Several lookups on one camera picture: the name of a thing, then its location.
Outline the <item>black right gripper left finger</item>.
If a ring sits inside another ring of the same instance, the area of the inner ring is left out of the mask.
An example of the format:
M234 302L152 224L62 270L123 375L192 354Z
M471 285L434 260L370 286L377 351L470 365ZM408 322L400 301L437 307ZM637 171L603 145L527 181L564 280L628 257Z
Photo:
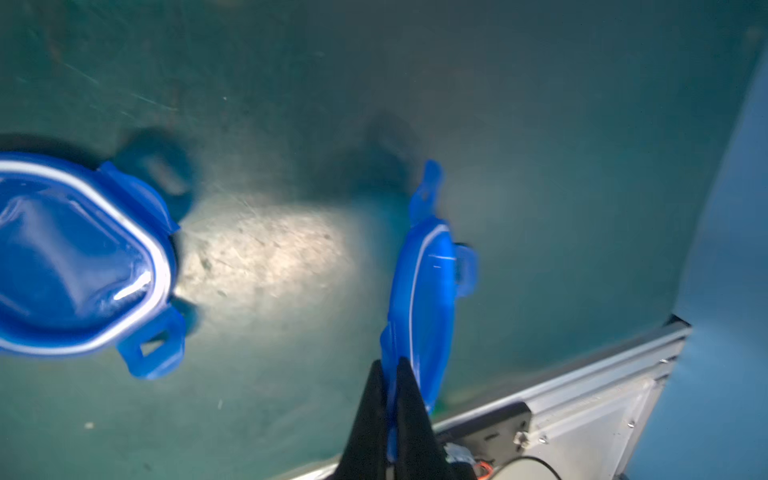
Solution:
M372 363L335 480L383 480L387 470L387 391L380 360Z

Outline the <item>blue container lid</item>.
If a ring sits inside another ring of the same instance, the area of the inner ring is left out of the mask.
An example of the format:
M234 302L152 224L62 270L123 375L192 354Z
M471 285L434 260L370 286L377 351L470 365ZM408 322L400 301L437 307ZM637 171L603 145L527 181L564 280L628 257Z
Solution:
M456 243L448 222L437 215L442 180L440 164L427 161L409 202L410 227L395 267L387 324L380 336L389 461L397 458L397 365L401 359L409 361L425 409L431 412L450 357L456 300L472 294L477 282L476 253Z
M38 358L115 347L154 380L185 354L172 305L178 230L163 197L104 163L1 156L1 349Z

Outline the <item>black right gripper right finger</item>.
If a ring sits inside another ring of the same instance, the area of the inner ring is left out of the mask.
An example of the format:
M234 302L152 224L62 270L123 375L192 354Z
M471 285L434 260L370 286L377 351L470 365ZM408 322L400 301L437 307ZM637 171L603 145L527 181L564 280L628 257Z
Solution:
M396 479L457 479L431 426L410 362L401 357L396 370Z

